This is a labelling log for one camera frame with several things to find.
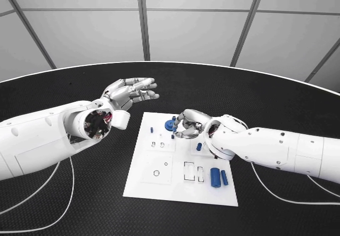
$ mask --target cable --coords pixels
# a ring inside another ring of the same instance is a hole
[[[46,182],[45,182],[45,184],[40,186],[40,188],[36,190],[36,192],[35,192],[17,205],[14,205],[13,207],[10,207],[7,210],[1,211],[1,212],[0,212],[0,215],[4,214],[7,211],[13,210],[17,206],[20,206],[20,205],[37,194],[37,192],[42,190],[42,188],[43,188],[45,185],[48,184],[49,180],[52,179],[52,177],[53,177],[53,175],[55,175],[55,172],[56,172],[56,170],[58,170],[59,164],[61,164],[61,162],[58,162],[56,167],[55,167],[55,170],[53,170],[53,172],[52,172],[52,174],[50,174],[50,176],[49,176]]]
[[[33,231],[39,231],[39,230],[45,230],[46,228],[49,228],[52,225],[56,224],[56,222],[62,219],[68,209],[69,209],[69,205],[71,205],[71,201],[72,201],[72,196],[74,196],[74,190],[75,190],[75,170],[74,170],[74,163],[72,163],[72,159],[69,157],[69,162],[71,162],[71,167],[72,167],[72,192],[71,192],[71,198],[69,198],[69,204],[68,207],[62,213],[62,216],[59,217],[59,219],[48,226],[37,228],[37,229],[32,229],[32,230],[17,230],[17,231],[0,231],[0,234],[14,234],[14,233],[27,233],[27,232],[33,232]]]
[[[314,182],[314,184],[330,194],[333,194],[334,196],[337,196],[340,198],[340,195],[337,195],[336,193],[333,193],[330,190],[327,190],[317,182],[316,180],[308,176],[310,180]]]
[[[259,183],[264,185],[264,183],[262,183],[262,181],[261,181],[261,179],[259,179],[259,177],[258,177],[255,167],[254,167],[254,173],[255,173],[255,175],[256,175],[256,178],[258,178]],[[287,199],[282,199],[281,197],[278,197],[278,196],[271,192],[271,190],[265,187],[265,185],[264,185],[264,188],[267,189],[267,191],[271,193],[271,195],[272,195],[275,198],[278,198],[280,200],[282,200],[282,201],[285,201],[285,202],[288,202],[288,203],[303,204],[303,205],[340,205],[340,203],[294,202],[294,201],[291,201],[291,200],[287,200]]]

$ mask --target black table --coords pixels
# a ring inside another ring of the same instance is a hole
[[[79,100],[95,100],[118,79],[153,77],[160,99],[134,104],[127,130],[74,156],[75,194],[62,220],[32,235],[340,235],[340,206],[304,206],[274,198],[238,156],[231,161],[239,207],[122,197],[143,112],[196,109],[229,114],[251,127],[340,138],[340,96],[284,78],[235,68],[124,62],[49,71],[0,83],[0,119]],[[268,188],[294,201],[336,202],[307,176],[255,166]],[[0,211],[46,181],[55,166],[0,181]],[[340,185],[318,180],[340,194]],[[0,230],[33,229],[62,215],[72,188],[69,160],[39,194],[0,215]]]

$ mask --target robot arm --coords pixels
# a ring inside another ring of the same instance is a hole
[[[125,129],[133,103],[160,96],[153,78],[115,81],[95,101],[78,101],[0,122],[0,180],[36,172]],[[68,135],[81,139],[71,142]]]
[[[215,156],[231,160],[235,154],[248,162],[340,183],[340,140],[267,128],[248,129],[229,115],[212,118],[184,110],[174,125],[183,120],[180,138],[205,136]]]

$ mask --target textured black surface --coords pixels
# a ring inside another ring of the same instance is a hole
[[[127,130],[112,130],[99,144],[74,156],[75,195],[62,220],[27,235],[340,235],[340,206],[301,206],[274,198],[252,167],[231,161],[239,207],[122,197],[143,112],[196,109],[231,114],[249,127],[265,127],[340,138],[340,97],[282,78],[216,66],[130,62],[46,72],[0,83],[0,119],[92,101],[121,78],[153,77],[160,99],[134,104]],[[307,176],[255,166],[268,188],[295,201],[334,202]],[[0,210],[23,200],[46,181],[53,167],[0,181]],[[318,180],[340,194],[340,185]],[[50,183],[13,211],[0,215],[0,230],[49,225],[68,205],[69,160]]]

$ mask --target gray wall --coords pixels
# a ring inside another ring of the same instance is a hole
[[[166,60],[235,66],[340,91],[339,0],[12,4],[0,0],[0,81],[50,67]]]

